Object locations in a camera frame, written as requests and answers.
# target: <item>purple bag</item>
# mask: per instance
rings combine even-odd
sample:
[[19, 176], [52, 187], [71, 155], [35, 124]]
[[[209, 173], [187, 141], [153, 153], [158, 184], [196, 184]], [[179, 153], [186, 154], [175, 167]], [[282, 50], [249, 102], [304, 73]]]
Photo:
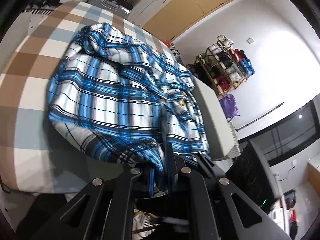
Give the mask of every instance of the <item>purple bag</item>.
[[224, 98], [219, 99], [219, 102], [226, 118], [240, 116], [236, 99], [232, 94], [227, 94]]

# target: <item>suitcase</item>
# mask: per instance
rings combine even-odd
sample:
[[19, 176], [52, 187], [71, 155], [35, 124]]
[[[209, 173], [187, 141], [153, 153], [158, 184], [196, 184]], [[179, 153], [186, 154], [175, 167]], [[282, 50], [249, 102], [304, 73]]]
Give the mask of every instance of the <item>suitcase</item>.
[[158, 11], [160, 11], [171, 0], [130, 0], [133, 9], [128, 21], [136, 26], [145, 25]]
[[89, 0], [88, 3], [112, 12], [113, 14], [118, 15], [125, 20], [128, 19], [128, 16], [130, 15], [130, 11], [127, 8], [118, 5], [115, 1], [110, 2], [107, 0]]

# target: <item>bed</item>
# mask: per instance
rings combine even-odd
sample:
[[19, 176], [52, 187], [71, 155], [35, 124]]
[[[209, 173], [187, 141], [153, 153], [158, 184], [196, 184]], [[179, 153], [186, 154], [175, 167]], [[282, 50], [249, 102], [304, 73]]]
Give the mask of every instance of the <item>bed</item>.
[[[112, 24], [173, 57], [170, 49], [145, 30], [111, 12], [84, 2], [60, 5], [16, 48], [0, 75], [0, 174], [12, 190], [74, 193], [92, 179], [116, 178], [129, 166], [104, 163], [79, 152], [49, 123], [49, 79], [75, 34], [86, 25]], [[232, 131], [213, 90], [195, 78], [195, 96], [215, 159], [235, 146]]]

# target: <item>light switch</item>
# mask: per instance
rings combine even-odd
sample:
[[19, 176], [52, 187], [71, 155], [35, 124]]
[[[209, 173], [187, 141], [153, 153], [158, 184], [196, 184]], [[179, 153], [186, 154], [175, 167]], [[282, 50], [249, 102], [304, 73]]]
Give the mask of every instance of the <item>light switch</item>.
[[248, 42], [249, 44], [252, 44], [252, 43], [254, 43], [254, 40], [253, 40], [252, 38], [249, 38], [249, 39], [247, 39], [247, 42]]

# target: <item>silver suitcase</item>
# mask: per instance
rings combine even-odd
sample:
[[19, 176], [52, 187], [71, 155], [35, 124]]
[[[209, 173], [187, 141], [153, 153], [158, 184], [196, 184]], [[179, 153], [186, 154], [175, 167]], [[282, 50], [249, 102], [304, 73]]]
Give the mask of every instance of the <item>silver suitcase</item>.
[[127, 19], [130, 15], [130, 11], [127, 8], [118, 5], [115, 1], [110, 2], [107, 0], [89, 0], [88, 3], [112, 12], [113, 14], [118, 15], [123, 19]]

